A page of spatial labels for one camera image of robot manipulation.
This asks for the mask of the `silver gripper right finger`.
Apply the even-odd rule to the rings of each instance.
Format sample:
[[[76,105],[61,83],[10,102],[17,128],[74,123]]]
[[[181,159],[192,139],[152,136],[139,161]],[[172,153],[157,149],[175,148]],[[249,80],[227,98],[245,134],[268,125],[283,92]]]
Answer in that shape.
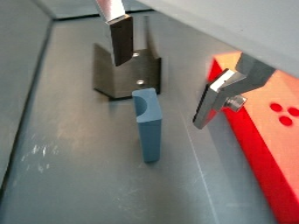
[[[201,129],[213,116],[229,108],[237,112],[247,98],[241,95],[261,88],[276,69],[243,52],[213,56],[211,75],[207,82],[192,123]]]

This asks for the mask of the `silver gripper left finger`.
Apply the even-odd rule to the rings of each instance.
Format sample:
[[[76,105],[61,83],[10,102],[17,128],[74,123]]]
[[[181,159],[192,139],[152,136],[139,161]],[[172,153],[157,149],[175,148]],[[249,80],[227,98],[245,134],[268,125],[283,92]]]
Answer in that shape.
[[[108,27],[112,59],[120,66],[133,55],[133,18],[127,15],[121,0],[94,0],[99,15]]]

